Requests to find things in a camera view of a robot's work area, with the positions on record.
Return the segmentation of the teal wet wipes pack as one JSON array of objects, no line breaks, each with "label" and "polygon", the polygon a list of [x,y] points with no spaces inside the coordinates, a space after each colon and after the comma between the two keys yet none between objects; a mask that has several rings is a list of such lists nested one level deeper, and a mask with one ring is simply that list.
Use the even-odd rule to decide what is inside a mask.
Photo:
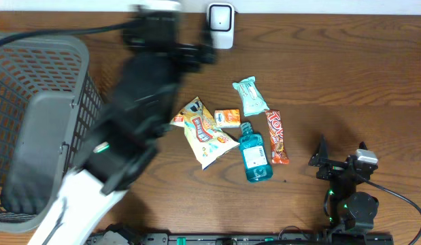
[{"label": "teal wet wipes pack", "polygon": [[257,89],[256,78],[250,76],[241,82],[232,83],[233,88],[239,93],[243,105],[243,114],[245,117],[260,114],[269,110],[263,96]]}]

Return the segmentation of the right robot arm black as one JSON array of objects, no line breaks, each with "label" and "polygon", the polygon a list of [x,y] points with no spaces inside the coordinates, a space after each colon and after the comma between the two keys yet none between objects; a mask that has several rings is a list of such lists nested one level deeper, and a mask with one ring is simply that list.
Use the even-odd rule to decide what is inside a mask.
[{"label": "right robot arm black", "polygon": [[345,161],[329,158],[325,137],[313,153],[308,165],[317,167],[316,177],[329,182],[324,199],[324,213],[336,232],[366,233],[373,228],[379,201],[356,187],[378,168],[378,158],[364,142]]}]

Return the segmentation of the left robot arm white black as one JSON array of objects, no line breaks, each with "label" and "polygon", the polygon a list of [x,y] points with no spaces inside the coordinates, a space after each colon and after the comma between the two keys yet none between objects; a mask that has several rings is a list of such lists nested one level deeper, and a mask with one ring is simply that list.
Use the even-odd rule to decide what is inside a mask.
[{"label": "left robot arm white black", "polygon": [[181,44],[176,11],[139,11],[123,24],[122,40],[132,56],[32,244],[85,243],[157,155],[157,141],[169,128],[183,75],[216,60],[208,21],[198,44]]}]

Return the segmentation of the blue mouthwash bottle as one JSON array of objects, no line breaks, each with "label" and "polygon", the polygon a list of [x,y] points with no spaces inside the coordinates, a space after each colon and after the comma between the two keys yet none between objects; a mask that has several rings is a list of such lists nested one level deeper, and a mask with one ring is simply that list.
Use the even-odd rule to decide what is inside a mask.
[{"label": "blue mouthwash bottle", "polygon": [[255,133],[250,122],[240,124],[241,137],[239,150],[249,182],[262,182],[271,179],[273,170],[265,154],[264,141],[259,133]]}]

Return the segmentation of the yellow snack chip bag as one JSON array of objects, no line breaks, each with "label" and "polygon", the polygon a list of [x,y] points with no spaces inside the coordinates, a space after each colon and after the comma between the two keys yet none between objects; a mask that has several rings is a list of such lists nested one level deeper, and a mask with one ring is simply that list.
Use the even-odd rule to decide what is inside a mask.
[{"label": "yellow snack chip bag", "polygon": [[202,170],[239,145],[216,125],[214,117],[199,97],[187,103],[171,119],[170,124],[184,129],[184,135]]}]

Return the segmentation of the small orange white box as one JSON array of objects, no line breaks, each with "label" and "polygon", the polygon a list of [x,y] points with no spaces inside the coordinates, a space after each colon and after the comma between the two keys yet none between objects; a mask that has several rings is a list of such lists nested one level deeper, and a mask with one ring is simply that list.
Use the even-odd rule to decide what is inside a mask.
[{"label": "small orange white box", "polygon": [[216,110],[214,119],[216,126],[219,128],[235,128],[241,124],[240,111],[238,109]]}]

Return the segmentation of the red Top chocolate bar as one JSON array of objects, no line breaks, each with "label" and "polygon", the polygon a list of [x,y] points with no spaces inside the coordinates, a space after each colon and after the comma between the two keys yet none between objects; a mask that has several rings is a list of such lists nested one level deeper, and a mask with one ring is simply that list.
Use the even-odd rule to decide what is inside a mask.
[{"label": "red Top chocolate bar", "polygon": [[273,164],[289,164],[289,158],[284,147],[284,128],[278,110],[266,110],[267,123],[271,140],[271,161]]}]

